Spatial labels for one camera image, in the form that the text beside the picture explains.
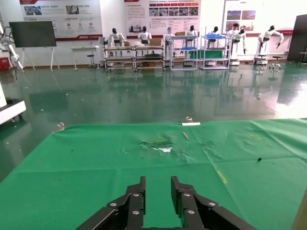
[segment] green floor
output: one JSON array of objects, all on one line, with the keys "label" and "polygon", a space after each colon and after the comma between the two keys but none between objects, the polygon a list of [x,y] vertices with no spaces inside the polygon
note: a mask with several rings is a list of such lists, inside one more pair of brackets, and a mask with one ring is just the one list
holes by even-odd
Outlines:
[{"label": "green floor", "polygon": [[283,64],[273,75],[241,65],[230,71],[29,70],[0,80],[25,99],[24,121],[0,126],[0,181],[51,132],[77,124],[307,117],[307,69]]}]

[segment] banner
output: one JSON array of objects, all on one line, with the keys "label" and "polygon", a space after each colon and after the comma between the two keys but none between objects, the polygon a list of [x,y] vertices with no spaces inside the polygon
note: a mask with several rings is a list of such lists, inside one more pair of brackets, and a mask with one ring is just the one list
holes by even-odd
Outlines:
[{"label": "banner", "polygon": [[102,37],[99,0],[20,0],[25,21],[52,21],[57,41]]},{"label": "banner", "polygon": [[199,32],[201,0],[124,0],[127,38],[137,38],[143,26],[153,37],[186,32],[191,25]]}]

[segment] green mat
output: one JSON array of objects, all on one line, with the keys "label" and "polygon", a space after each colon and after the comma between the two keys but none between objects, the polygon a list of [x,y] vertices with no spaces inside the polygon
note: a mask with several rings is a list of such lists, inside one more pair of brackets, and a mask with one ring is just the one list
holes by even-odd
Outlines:
[{"label": "green mat", "polygon": [[[196,59],[196,51],[189,51],[189,54],[191,54],[191,59]],[[203,58],[204,51],[198,50],[197,51],[197,57]],[[224,51],[221,50],[206,50],[206,58],[223,58],[224,57]]]},{"label": "green mat", "polygon": [[306,130],[304,119],[67,128],[0,184],[0,229],[73,230],[140,176],[145,227],[178,227],[176,175],[260,230],[289,230],[307,186]]}]

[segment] screen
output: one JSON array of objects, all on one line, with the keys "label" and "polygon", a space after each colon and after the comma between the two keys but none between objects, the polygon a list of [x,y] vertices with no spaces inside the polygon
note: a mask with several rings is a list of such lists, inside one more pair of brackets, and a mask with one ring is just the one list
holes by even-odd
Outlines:
[{"label": "screen", "polygon": [[10,23],[17,48],[57,46],[51,21]]}]

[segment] small stick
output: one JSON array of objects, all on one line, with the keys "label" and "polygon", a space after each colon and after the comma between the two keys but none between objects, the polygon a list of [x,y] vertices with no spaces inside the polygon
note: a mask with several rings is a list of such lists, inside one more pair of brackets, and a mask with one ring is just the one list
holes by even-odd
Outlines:
[{"label": "small stick", "polygon": [[187,139],[189,139],[189,137],[186,135],[185,132],[182,132],[182,133],[183,133],[183,135],[184,135]]}]

